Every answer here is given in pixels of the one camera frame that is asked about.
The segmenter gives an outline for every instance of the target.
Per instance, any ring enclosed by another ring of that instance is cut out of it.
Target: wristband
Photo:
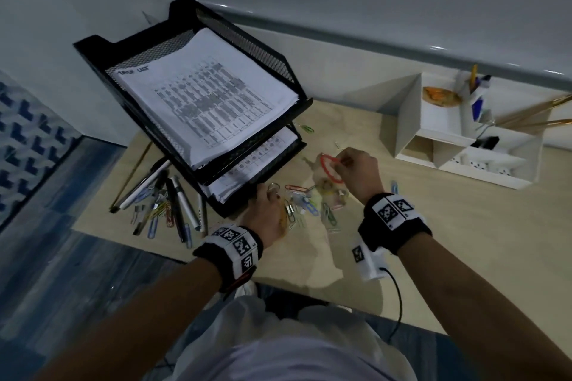
[[[257,233],[244,226],[225,224],[207,236],[193,255],[214,264],[227,293],[246,283],[256,270],[264,246]]]
[[[425,218],[403,196],[381,193],[368,200],[364,218],[357,229],[372,252],[387,248],[397,255],[408,240],[420,232],[433,236]]]

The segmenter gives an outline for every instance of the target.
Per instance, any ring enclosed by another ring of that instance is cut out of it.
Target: right hand
[[[379,176],[377,159],[366,151],[346,148],[338,154],[338,160],[339,163],[332,164],[333,169],[362,204],[365,205],[372,196],[386,192]]]

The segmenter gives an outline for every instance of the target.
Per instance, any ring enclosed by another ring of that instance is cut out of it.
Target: desk
[[[379,162],[382,181],[399,183],[406,196],[425,215],[435,238],[492,283],[529,316],[557,345],[572,356],[572,152],[545,148],[540,182],[511,190],[463,176],[395,160],[392,157],[397,120],[379,113],[315,102],[298,119],[315,133],[300,130],[308,146],[271,178],[271,182],[312,185],[304,158],[318,153],[336,155],[353,146]],[[109,206],[149,140],[140,133],[105,180],[74,229],[183,261],[191,251],[180,243],[175,229],[160,221],[157,237],[133,236],[133,209],[115,215]],[[134,175],[142,177],[161,156],[152,146]],[[196,195],[184,184],[194,206]],[[336,218],[342,233],[329,235],[321,221],[307,214],[306,229],[296,226],[265,251],[254,278],[290,291],[397,319],[399,305],[390,279],[363,283],[350,250],[357,235],[362,207],[353,198]],[[208,210],[211,228],[223,220]],[[443,332],[411,282],[399,259],[387,256],[403,296],[403,322]]]

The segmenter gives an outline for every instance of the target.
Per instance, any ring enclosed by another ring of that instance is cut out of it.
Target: blue floor
[[[0,374],[20,381],[179,263],[71,230],[124,148],[83,138],[0,234]],[[220,305],[202,313],[199,335]],[[393,321],[364,315],[382,338]],[[403,325],[393,344],[420,381],[473,380],[447,336]],[[174,362],[180,349],[168,353]],[[167,368],[149,373],[163,379]]]

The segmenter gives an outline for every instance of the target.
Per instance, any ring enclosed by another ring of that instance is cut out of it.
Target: paper stack
[[[206,28],[180,50],[118,69],[114,77],[193,169],[237,147],[298,101]]]
[[[207,197],[214,195],[220,203],[225,203],[235,191],[268,166],[272,160],[294,143],[296,139],[296,134],[284,127],[250,156],[218,178],[217,181],[207,187],[201,186],[201,188]]]

